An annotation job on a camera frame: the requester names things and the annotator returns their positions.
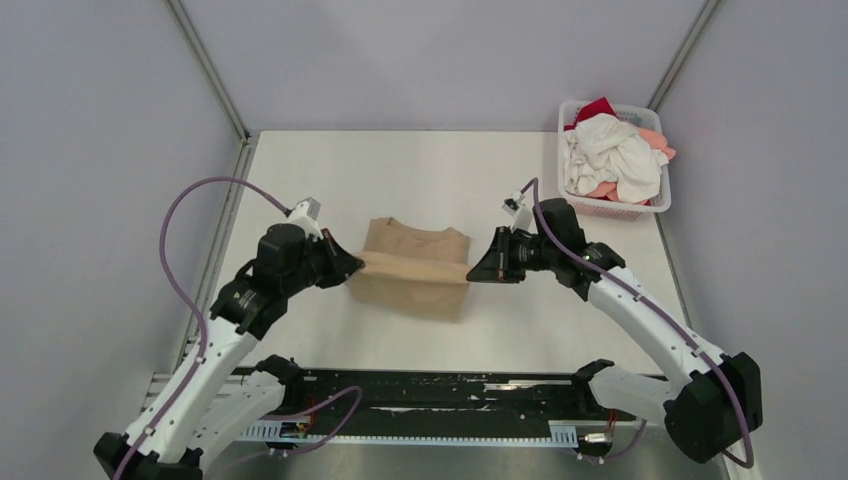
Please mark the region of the beige t-shirt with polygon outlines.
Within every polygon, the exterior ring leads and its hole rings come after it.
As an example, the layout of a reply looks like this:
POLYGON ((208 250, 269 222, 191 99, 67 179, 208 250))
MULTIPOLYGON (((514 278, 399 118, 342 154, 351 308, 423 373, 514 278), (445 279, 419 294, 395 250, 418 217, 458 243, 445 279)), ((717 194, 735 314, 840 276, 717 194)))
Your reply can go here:
POLYGON ((393 217, 376 218, 356 254, 364 268, 346 285, 360 302, 457 322, 470 289, 470 244, 471 238, 454 228, 421 230, 393 217))

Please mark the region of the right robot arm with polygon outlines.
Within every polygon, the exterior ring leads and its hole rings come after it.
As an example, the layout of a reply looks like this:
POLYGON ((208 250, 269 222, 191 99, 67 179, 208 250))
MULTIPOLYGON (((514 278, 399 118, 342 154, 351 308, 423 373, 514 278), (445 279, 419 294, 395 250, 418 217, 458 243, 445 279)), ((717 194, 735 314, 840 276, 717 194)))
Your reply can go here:
POLYGON ((664 427, 695 462, 722 454, 752 467, 751 434, 763 423, 761 370, 753 358, 730 356, 675 320, 617 252, 586 240, 564 199, 528 206, 516 194, 503 208, 512 222, 496 229, 467 280, 518 284, 530 271, 550 272, 611 318, 662 372, 655 379, 596 360, 576 374, 582 382, 570 392, 575 411, 589 418, 605 409, 626 412, 664 427))

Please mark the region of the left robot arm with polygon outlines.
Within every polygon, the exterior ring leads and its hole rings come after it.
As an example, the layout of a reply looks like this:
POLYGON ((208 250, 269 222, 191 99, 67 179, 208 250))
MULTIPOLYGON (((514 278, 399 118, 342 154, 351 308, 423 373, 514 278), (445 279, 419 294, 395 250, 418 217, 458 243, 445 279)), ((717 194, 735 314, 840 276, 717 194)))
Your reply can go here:
POLYGON ((262 415, 297 412, 306 388, 293 362, 271 356, 227 399, 215 397, 240 362, 310 287, 339 286, 364 262, 326 229, 271 226, 257 254, 219 291, 198 344, 154 402, 122 433, 105 433, 94 455, 112 479, 201 479, 262 415))

